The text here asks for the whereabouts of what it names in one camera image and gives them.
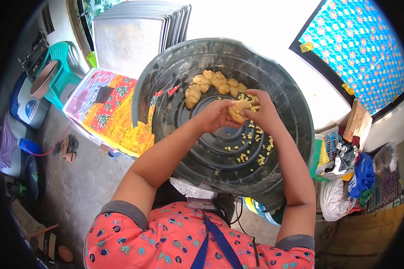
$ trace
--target teal plastic chair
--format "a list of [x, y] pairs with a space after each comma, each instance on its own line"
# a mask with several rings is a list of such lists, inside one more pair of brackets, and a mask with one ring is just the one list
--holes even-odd
[[69, 63], [67, 61], [67, 56], [69, 53], [69, 44], [67, 42], [57, 42], [53, 46], [48, 49], [48, 53], [40, 66], [38, 72], [36, 73], [36, 77], [45, 67], [48, 58], [51, 58], [51, 61], [58, 60], [59, 62], [59, 71], [57, 75], [53, 78], [51, 83], [49, 84], [49, 91], [45, 94], [45, 98], [50, 101], [53, 105], [56, 106], [63, 114], [64, 104], [60, 101], [60, 95], [63, 93], [65, 87], [72, 83], [74, 85], [78, 85], [81, 82], [81, 78], [78, 77], [74, 72], [71, 71], [69, 67]]

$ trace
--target blue lanyard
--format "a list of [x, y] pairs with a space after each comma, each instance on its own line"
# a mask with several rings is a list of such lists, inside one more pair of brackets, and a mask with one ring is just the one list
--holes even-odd
[[204, 216], [203, 222], [205, 223], [206, 226], [206, 237], [190, 269], [203, 269], [205, 265], [206, 253], [208, 251], [209, 232], [211, 232], [212, 235], [214, 236], [214, 239], [217, 241], [219, 248], [223, 251], [224, 255], [226, 256], [226, 259], [231, 263], [232, 268], [243, 269], [237, 254], [232, 249], [231, 245], [226, 240], [226, 238], [224, 237], [223, 233], [219, 230], [219, 228], [214, 223], [212, 223], [206, 216]]

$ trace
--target black cable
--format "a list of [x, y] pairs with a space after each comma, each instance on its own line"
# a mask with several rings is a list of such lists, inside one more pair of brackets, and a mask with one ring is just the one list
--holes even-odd
[[[238, 201], [235, 203], [235, 213], [238, 216], [237, 204], [238, 204]], [[233, 223], [238, 221], [239, 227], [244, 232], [244, 234], [246, 234], [246, 235], [250, 236], [251, 238], [253, 238], [253, 249], [255, 250], [256, 266], [260, 266], [259, 253], [258, 253], [257, 248], [256, 248], [256, 237], [251, 236], [248, 233], [246, 233], [244, 228], [241, 226], [241, 222], [239, 222], [239, 219], [241, 218], [241, 215], [242, 215], [242, 207], [243, 207], [243, 205], [242, 205], [242, 198], [241, 198], [241, 213], [239, 213], [239, 216], [237, 217], [237, 219]]]
[[239, 220], [239, 218], [241, 218], [241, 215], [242, 215], [242, 198], [240, 198], [240, 200], [241, 200], [241, 212], [239, 213], [239, 216], [238, 216], [238, 209], [237, 209], [238, 200], [237, 200], [237, 201], [235, 202], [235, 213], [237, 214], [237, 219], [236, 219], [235, 221], [231, 222], [231, 225], [232, 225], [233, 223], [237, 222], [237, 221]]

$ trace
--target hand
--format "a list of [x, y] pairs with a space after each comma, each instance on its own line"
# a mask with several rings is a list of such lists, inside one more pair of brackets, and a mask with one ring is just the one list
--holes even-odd
[[252, 105], [260, 105], [258, 112], [253, 112], [251, 110], [242, 110], [240, 114], [253, 120], [270, 135], [274, 136], [277, 129], [282, 129], [278, 127], [284, 127], [283, 122], [275, 109], [274, 104], [271, 101], [271, 97], [265, 91], [259, 89], [248, 89], [246, 94], [257, 96], [258, 102], [253, 102]]
[[231, 100], [215, 100], [207, 105], [198, 115], [193, 119], [201, 127], [203, 132], [215, 132], [218, 128], [229, 126], [233, 128], [240, 128], [244, 123], [239, 124], [232, 119], [227, 113], [227, 108], [233, 106]]

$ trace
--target black plastic basin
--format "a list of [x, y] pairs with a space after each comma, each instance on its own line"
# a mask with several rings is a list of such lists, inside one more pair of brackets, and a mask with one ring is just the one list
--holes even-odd
[[[151, 98], [159, 90], [163, 93], [155, 106], [152, 132], [155, 142], [166, 137], [194, 117], [221, 95], [214, 88], [202, 94], [199, 102], [189, 110], [184, 104], [184, 91], [191, 79], [209, 69], [222, 71], [226, 78], [234, 78], [247, 88], [266, 90], [276, 106], [287, 130], [308, 165], [313, 156], [314, 128], [307, 102], [291, 76], [279, 65], [249, 51], [242, 43], [219, 38], [203, 38], [179, 43], [156, 56], [140, 76], [132, 100], [132, 121], [146, 123]], [[181, 85], [172, 95], [165, 94]], [[258, 166], [259, 154], [266, 155], [262, 144], [268, 145], [264, 133], [255, 142], [254, 129], [248, 125], [241, 129], [223, 127], [215, 133], [204, 134], [174, 171], [173, 176], [187, 180], [195, 186], [216, 192], [227, 192], [252, 197], [271, 211], [284, 204], [283, 183], [278, 153], [272, 149], [264, 166]], [[252, 144], [242, 146], [242, 133], [253, 132]], [[224, 147], [239, 146], [227, 152]], [[249, 160], [237, 163], [241, 153], [250, 150]]]

